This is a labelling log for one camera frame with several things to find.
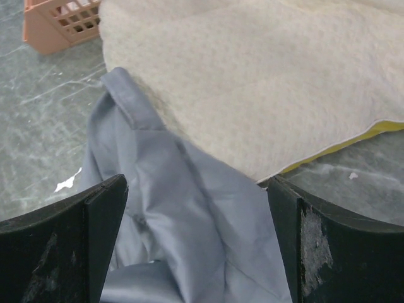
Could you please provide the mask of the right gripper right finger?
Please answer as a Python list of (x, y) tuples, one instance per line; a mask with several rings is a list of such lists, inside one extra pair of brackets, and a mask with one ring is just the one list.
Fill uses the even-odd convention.
[(268, 200), (293, 302), (403, 302), (403, 227), (359, 215), (281, 177)]

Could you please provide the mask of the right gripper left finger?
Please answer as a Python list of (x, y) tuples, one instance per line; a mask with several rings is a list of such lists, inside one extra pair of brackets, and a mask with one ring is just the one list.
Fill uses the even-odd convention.
[(1, 302), (99, 302), (128, 196), (123, 175), (1, 222)]

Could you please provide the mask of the grey pillowcase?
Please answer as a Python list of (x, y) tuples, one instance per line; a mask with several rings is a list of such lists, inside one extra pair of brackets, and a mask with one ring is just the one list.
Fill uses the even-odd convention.
[(105, 74), (80, 188), (125, 176), (102, 302), (290, 302), (264, 189), (169, 131), (129, 73)]

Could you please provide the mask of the cream yellow pillow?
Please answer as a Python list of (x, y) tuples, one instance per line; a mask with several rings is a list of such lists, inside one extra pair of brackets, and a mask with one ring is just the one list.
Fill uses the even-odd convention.
[(402, 1), (102, 1), (108, 70), (255, 181), (403, 129)]

